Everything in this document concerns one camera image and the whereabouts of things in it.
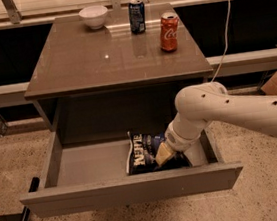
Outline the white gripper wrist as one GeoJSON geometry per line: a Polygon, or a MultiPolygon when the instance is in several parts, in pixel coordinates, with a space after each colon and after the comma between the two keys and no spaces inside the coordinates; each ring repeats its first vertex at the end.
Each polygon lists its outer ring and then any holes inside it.
{"type": "Polygon", "coordinates": [[[207,120],[190,120],[177,113],[164,133],[166,142],[162,142],[158,147],[156,163],[162,166],[174,157],[176,151],[188,150],[210,124],[207,120]]]}

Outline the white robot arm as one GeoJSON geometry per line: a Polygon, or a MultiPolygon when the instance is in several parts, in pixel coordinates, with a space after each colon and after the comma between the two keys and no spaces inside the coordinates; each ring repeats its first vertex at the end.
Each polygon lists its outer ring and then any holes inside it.
{"type": "Polygon", "coordinates": [[[277,138],[277,96],[232,96],[221,83],[186,86],[175,97],[177,114],[155,157],[163,165],[188,150],[213,121],[258,131],[277,138]]]}

